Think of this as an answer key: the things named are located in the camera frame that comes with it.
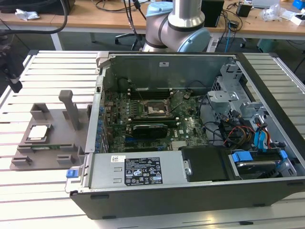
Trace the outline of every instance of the black box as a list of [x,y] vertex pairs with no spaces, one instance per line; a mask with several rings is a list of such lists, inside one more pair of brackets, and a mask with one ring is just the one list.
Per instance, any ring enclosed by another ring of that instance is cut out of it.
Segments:
[[[68,13],[72,10],[75,0],[64,0]],[[35,11],[37,13],[53,13],[63,15],[60,0],[2,0],[1,13],[14,13],[16,9]]]
[[239,17],[248,17],[249,15],[249,12],[252,8],[252,5],[248,5],[248,4],[239,4],[238,7],[237,7],[237,10],[236,10],[236,14],[239,16]]
[[217,27],[221,11],[224,7],[224,0],[203,0],[201,11],[205,15],[205,27]]

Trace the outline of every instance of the white paper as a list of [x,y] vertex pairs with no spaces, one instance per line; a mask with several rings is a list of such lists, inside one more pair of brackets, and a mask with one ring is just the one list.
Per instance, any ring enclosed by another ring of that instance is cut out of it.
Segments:
[[37,12],[27,12],[20,9],[16,9],[15,15],[24,21],[40,18]]

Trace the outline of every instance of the electronic device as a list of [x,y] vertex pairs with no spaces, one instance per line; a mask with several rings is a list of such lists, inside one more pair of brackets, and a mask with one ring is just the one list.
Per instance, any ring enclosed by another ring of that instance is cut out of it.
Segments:
[[261,58],[99,52],[70,198],[115,219],[269,206],[304,190],[305,141],[260,78]]
[[280,0],[252,0],[249,1],[255,8],[269,8],[274,4],[280,4]]
[[202,0],[201,11],[205,15],[205,27],[217,27],[224,0]]
[[253,7],[253,5],[249,5],[249,4],[239,4],[236,10],[236,14],[239,17],[248,17],[249,12],[251,10],[251,8]]
[[[64,0],[68,13],[72,10],[75,0]],[[15,13],[16,9],[35,11],[37,13],[53,13],[64,15],[60,0],[3,0],[1,13]]]

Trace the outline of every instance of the sticker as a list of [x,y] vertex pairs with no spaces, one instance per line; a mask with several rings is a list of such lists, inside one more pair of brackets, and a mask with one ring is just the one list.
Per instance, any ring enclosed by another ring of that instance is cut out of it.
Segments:
[[159,157],[125,159],[125,185],[163,184]]
[[170,66],[169,62],[160,62],[159,63],[159,67],[168,67],[168,66]]
[[111,162],[124,162],[126,156],[111,156]]

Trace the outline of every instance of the blue latch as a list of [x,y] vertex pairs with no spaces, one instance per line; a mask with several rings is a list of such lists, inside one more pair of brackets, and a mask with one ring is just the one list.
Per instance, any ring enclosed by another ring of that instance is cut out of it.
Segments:
[[264,148],[264,140],[265,140],[266,134],[264,131],[258,131],[254,135],[254,145],[258,147],[259,149],[266,152],[266,149]]
[[232,154],[234,162],[240,161],[253,161],[253,158],[249,151],[238,151]]
[[286,158],[288,158],[288,155],[287,155],[286,151],[284,151],[284,150],[281,150],[281,151],[280,151],[280,155],[281,155],[281,157],[282,157],[283,160],[285,160]]
[[66,177],[67,178],[78,178],[78,169],[68,169]]

